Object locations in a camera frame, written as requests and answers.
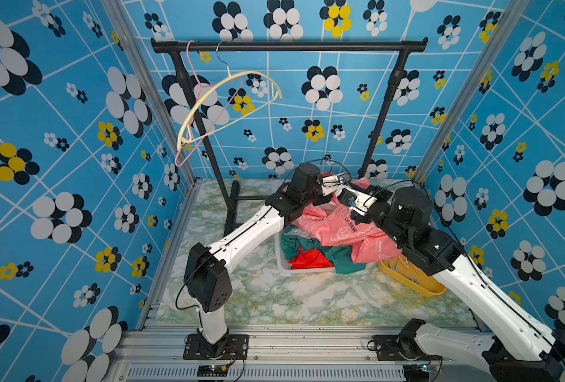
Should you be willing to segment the pink printed jacket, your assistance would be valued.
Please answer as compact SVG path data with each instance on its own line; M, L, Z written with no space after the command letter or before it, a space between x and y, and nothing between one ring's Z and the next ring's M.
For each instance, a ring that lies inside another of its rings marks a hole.
M325 257L336 272L349 274L365 269L367 264L402 256L392 238L373 223L357 224L354 211L339 202L335 194L323 205L308 205L292 225L318 240L324 248L339 251Z

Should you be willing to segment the green letter jacket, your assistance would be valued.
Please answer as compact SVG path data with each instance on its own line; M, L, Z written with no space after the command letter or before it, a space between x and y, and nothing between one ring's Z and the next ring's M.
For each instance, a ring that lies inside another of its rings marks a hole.
M280 236L283 264L291 270L334 268L337 274L348 275L365 270L365 264L352 261L352 247L330 247L301 229L287 227Z

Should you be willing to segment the red white rainbow jacket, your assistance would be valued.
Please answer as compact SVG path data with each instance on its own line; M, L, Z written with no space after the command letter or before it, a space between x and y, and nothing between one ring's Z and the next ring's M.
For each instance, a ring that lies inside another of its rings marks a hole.
M329 261L317 248L304 250L298 247L297 255L287 261L292 270L333 268Z

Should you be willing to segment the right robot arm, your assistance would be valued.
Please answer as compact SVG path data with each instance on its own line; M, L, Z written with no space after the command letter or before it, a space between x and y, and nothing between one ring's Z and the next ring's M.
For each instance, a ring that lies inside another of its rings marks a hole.
M453 292L488 327L470 335L414 318L398 336L407 359L440 356L489 373L497 381L560 381L565 376L565 331L532 317L470 259L446 232L430 226L433 202L414 186L390 193L340 186L339 202L373 223L407 260Z

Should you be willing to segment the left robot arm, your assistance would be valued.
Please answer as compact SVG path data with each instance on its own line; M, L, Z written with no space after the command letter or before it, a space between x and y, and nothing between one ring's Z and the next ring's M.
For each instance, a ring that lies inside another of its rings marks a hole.
M198 334L204 344L214 348L227 342L224 306L233 293L230 276L242 260L300 218L306 207L328 202L339 185L338 176L325 177L316 165L303 163L250 220L215 243L193 245L183 286L198 304Z

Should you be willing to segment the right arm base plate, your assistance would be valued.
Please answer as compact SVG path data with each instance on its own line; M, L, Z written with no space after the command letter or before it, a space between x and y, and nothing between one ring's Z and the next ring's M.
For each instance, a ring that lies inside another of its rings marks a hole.
M397 335L376 335L368 341L368 350L373 351L379 361L425 361L439 362L440 356L428 355L409 340L400 340Z

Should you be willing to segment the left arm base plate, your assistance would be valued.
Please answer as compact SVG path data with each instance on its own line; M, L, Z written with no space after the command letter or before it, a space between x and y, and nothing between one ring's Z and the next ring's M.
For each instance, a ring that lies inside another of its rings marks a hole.
M249 336L225 334L215 344L209 343L200 333L185 338L184 360L245 360L249 347Z

